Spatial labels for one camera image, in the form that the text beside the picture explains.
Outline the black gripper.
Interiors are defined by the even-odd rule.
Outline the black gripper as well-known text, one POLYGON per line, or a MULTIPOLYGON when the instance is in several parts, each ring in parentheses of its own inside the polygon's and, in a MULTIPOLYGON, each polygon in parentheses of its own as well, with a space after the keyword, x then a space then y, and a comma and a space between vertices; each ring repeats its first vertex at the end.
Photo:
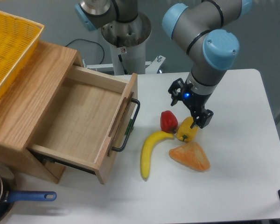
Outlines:
POLYGON ((170 105, 176 105, 178 101, 182 101, 190 110, 193 118, 193 123, 190 126, 191 129, 194 127, 203 129, 210 123, 213 117, 213 111, 205 109, 205 103, 211 94, 200 95, 194 92, 193 84, 185 84, 181 78, 171 84, 168 92, 172 100, 170 105))

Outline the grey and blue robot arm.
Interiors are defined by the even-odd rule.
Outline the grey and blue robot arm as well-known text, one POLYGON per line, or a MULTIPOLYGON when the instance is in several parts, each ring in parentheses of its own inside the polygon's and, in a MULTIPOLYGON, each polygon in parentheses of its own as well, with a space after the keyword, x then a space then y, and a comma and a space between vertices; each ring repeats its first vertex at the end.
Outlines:
MULTIPOLYGON (((250 0, 203 0, 190 8, 173 5, 164 14, 162 27, 193 61, 186 80, 174 81, 168 92, 172 104, 182 101, 193 117, 192 127, 204 128, 213 117, 205 103, 238 55, 239 42, 223 27, 252 8, 250 0)), ((116 75, 145 72, 145 47, 151 34, 150 20, 135 0, 83 0, 75 11, 89 31, 99 29, 109 43, 116 75)))

